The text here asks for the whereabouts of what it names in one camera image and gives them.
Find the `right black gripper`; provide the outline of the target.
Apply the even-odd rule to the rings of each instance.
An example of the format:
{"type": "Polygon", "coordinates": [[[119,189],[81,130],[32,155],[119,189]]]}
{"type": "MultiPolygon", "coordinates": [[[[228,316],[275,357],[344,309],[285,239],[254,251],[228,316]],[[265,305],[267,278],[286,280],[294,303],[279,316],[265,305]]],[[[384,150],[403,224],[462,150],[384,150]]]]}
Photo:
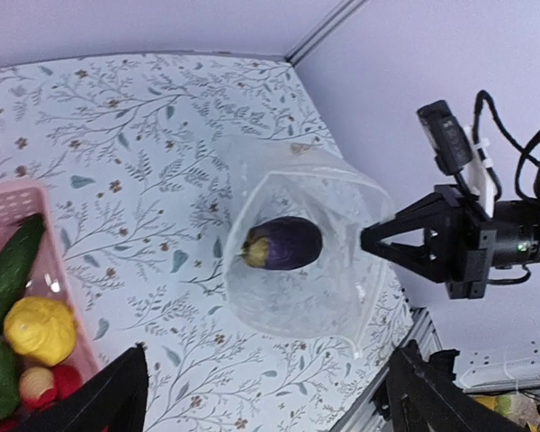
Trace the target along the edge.
{"type": "Polygon", "coordinates": [[[540,264],[540,203],[498,201],[488,216],[452,184],[361,232],[362,250],[434,283],[445,282],[452,300],[480,299],[489,285],[522,284],[540,264]],[[441,200],[445,209],[441,211],[441,200]],[[383,239],[425,229],[425,246],[383,239]]]}

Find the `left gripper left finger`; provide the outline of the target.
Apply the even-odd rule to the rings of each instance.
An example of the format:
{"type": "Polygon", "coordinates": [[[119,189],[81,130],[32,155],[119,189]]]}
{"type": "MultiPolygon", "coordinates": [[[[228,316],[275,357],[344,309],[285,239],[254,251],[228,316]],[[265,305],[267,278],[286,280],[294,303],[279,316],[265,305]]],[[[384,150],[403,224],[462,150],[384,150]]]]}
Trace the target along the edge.
{"type": "Polygon", "coordinates": [[[145,350],[132,346],[71,396],[30,415],[19,432],[141,432],[149,392],[145,350]]]}

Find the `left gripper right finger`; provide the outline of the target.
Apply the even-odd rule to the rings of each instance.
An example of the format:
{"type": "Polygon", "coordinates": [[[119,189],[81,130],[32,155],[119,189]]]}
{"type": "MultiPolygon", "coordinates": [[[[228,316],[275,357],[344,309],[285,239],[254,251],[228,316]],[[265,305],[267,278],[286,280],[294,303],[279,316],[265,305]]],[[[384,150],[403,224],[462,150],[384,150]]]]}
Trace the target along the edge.
{"type": "Polygon", "coordinates": [[[386,389],[395,431],[524,431],[467,396],[416,346],[396,349],[388,363],[386,389]]]}

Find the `yellow toy pear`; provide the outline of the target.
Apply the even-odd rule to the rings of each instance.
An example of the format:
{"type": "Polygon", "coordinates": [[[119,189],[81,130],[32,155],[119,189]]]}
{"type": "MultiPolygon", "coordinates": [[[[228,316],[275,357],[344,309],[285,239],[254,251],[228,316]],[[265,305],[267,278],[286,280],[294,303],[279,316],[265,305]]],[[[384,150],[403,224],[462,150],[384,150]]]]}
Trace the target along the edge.
{"type": "Polygon", "coordinates": [[[63,301],[23,297],[4,318],[4,338],[18,355],[52,367],[73,353],[77,323],[63,301]]]}

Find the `clear dotted zip bag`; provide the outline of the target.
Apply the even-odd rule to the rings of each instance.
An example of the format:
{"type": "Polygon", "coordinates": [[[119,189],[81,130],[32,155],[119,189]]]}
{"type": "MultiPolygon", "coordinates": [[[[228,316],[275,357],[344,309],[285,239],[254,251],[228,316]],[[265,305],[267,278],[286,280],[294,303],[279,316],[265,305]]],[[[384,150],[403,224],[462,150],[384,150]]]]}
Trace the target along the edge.
{"type": "Polygon", "coordinates": [[[234,315],[271,336],[338,338],[361,356],[388,272],[361,233],[393,216],[389,195],[310,144],[229,138],[218,154],[233,194],[221,276],[234,315]]]}

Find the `purple toy eggplant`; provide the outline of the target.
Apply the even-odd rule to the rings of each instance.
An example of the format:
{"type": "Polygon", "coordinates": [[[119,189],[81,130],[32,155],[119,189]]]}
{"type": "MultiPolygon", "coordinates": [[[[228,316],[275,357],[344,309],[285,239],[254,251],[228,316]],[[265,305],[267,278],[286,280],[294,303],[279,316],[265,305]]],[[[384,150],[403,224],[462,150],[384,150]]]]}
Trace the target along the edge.
{"type": "Polygon", "coordinates": [[[319,227],[301,217],[284,216],[251,228],[240,256],[247,266],[290,271],[316,261],[323,248],[319,227]]]}

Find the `green toy cucumber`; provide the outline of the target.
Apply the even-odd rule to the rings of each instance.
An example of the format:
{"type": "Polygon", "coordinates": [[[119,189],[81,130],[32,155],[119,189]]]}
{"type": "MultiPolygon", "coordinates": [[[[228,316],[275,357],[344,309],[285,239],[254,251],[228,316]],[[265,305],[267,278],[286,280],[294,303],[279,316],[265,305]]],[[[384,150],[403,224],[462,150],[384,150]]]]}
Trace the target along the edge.
{"type": "Polygon", "coordinates": [[[17,223],[0,250],[0,335],[5,316],[23,296],[45,230],[43,215],[34,213],[17,223]]]}

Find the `pink plastic basket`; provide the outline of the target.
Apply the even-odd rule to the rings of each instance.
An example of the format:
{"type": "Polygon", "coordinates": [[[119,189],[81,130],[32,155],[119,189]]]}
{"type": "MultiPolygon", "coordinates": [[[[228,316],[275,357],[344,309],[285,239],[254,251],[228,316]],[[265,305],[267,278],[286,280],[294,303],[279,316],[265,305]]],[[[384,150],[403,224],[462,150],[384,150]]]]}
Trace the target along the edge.
{"type": "Polygon", "coordinates": [[[88,381],[102,367],[62,259],[62,240],[55,228],[48,191],[45,186],[31,180],[0,182],[0,250],[16,231],[17,222],[34,213],[43,215],[46,232],[25,293],[64,302],[72,310],[76,320],[77,340],[66,362],[80,372],[84,381],[88,381]]]}

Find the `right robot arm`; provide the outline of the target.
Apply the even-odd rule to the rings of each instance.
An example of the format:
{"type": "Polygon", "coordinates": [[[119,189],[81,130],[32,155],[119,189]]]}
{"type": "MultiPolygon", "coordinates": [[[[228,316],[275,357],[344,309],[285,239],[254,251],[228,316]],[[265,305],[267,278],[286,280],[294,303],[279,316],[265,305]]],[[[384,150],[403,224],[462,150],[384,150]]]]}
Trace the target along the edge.
{"type": "MultiPolygon", "coordinates": [[[[540,131],[527,143],[540,145],[540,131]]],[[[495,203],[493,214],[453,184],[399,211],[387,222],[363,229],[365,252],[443,283],[452,300],[480,299],[487,286],[523,284],[540,263],[540,165],[534,196],[495,203]]]]}

